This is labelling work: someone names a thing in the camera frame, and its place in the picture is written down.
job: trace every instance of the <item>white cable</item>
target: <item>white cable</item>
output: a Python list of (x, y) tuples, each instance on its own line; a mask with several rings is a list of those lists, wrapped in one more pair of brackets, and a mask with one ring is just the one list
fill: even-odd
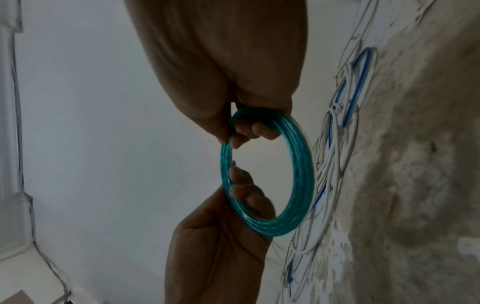
[[(368, 19), (363, 33), (360, 36), (357, 36), (357, 31), (364, 21), (367, 11), (372, 7), (372, 3), (374, 3), (372, 14)], [(353, 94), (355, 94), (356, 86), (361, 77), (360, 71), (363, 66), (362, 64), (358, 64), (354, 69), (353, 61), (358, 55), (358, 53), (354, 54), (354, 52), (359, 46), (361, 46), (360, 43), (365, 38), (366, 32), (372, 25), (378, 5), (379, 0), (369, 0), (340, 58), (339, 66), (341, 66), (341, 68), (337, 73), (336, 78), (339, 80), (339, 76), (341, 75), (343, 80), (345, 80), (345, 87), (343, 88), (340, 99), (336, 101), (337, 95), (342, 90), (342, 86), (337, 84), (337, 89), (330, 101), (329, 109), (323, 120), (321, 134), (312, 147), (312, 154), (314, 155), (313, 161), (316, 164), (315, 200), (317, 200), (319, 195), (322, 195), (323, 190), (324, 193), (316, 207), (311, 209), (310, 213), (305, 217), (302, 224), (295, 230), (295, 233), (292, 236), (286, 252), (285, 263), (281, 275), (282, 291), (277, 301), (279, 302), (281, 299), (282, 304), (286, 303), (286, 300), (287, 303), (295, 303), (300, 298), (306, 285), (307, 278), (310, 275), (317, 249), (325, 237), (337, 205), (343, 173), (348, 165), (355, 145), (355, 138), (357, 136), (359, 125), (359, 110), (363, 104), (363, 99), (366, 95), (368, 84), (370, 83), (373, 74), (368, 74), (362, 92), (353, 107), (349, 122), (344, 128), (344, 120), (347, 116)], [(346, 62), (343, 63), (342, 60), (348, 46), (355, 40), (356, 45), (353, 48), (353, 51), (348, 56)], [(371, 65), (373, 65), (374, 62), (375, 56), (373, 55)], [(306, 268), (303, 273), (301, 276), (293, 276), (293, 274), (298, 274), (298, 269), (305, 258), (307, 258), (308, 261), (306, 261)], [(289, 281), (290, 279), (294, 280), (297, 286), (296, 290), (293, 290), (293, 282)]]

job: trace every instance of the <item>teal wire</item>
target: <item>teal wire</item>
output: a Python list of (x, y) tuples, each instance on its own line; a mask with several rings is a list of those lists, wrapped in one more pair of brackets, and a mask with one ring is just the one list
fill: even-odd
[(262, 121), (271, 128), (280, 130), (284, 136), (293, 163), (293, 189), (285, 210), (275, 219), (262, 219), (252, 214), (245, 205), (230, 196), (233, 183), (229, 177), (232, 166), (230, 143), (221, 146), (220, 170), (223, 187), (232, 206), (239, 216), (258, 233), (281, 236), (295, 230), (308, 214), (315, 188), (314, 164), (309, 144), (294, 120), (281, 111), (265, 108), (243, 107), (230, 119), (230, 134), (235, 133), (235, 122), (239, 118)]

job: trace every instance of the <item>brown object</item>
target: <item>brown object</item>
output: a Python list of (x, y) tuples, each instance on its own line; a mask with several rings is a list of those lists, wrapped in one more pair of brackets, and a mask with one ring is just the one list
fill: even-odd
[(17, 292), (0, 304), (34, 304), (29, 296), (22, 291)]

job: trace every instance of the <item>blue cable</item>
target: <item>blue cable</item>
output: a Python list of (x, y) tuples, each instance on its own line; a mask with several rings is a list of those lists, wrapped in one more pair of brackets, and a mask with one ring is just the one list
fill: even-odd
[[(350, 105), (348, 106), (348, 110), (346, 112), (345, 118), (343, 120), (343, 128), (346, 128), (349, 125), (350, 118), (352, 115), (352, 111), (354, 109), (354, 106), (357, 104), (358, 98), (360, 97), (360, 93), (362, 92), (362, 89), (364, 88), (365, 81), (367, 80), (367, 75), (370, 71), (370, 63), (372, 62), (372, 57), (373, 57), (373, 50), (372, 48), (368, 47), (365, 48), (360, 55), (357, 57), (355, 62), (353, 63), (353, 69), (357, 68), (357, 66), (360, 64), (361, 60), (366, 56), (365, 59), (365, 65), (363, 66), (363, 70), (361, 72), (360, 78), (357, 82), (356, 88), (355, 88), (355, 93), (353, 94), (353, 98), (351, 99)], [(345, 87), (347, 86), (347, 79), (344, 79), (340, 90), (338, 91), (336, 97), (335, 97), (335, 103), (338, 103), (340, 100), (340, 97), (342, 96)], [(328, 121), (328, 148), (332, 146), (332, 115), (330, 114), (329, 121)], [(323, 195), (325, 194), (325, 191), (327, 189), (327, 185), (325, 185), (320, 192), (320, 194), (317, 196), (315, 203), (313, 203), (312, 209), (315, 209), (322, 199)], [(292, 260), (290, 262), (290, 268), (288, 271), (288, 283), (291, 285), (294, 281), (292, 275), (292, 268), (294, 266), (294, 261)]]
[(232, 166), (232, 147), (227, 142), (221, 146), (220, 157), (221, 179), (226, 195), (239, 216), (253, 230), (268, 237), (285, 235), (302, 223), (310, 210), (314, 196), (315, 171), (310, 146), (297, 124), (279, 110), (243, 107), (229, 121), (231, 134), (236, 132), (235, 122), (239, 118), (262, 121), (282, 133), (293, 163), (293, 190), (288, 205), (277, 218), (262, 219), (252, 214), (242, 202), (230, 196), (230, 188), (233, 185), (229, 177), (229, 169)]

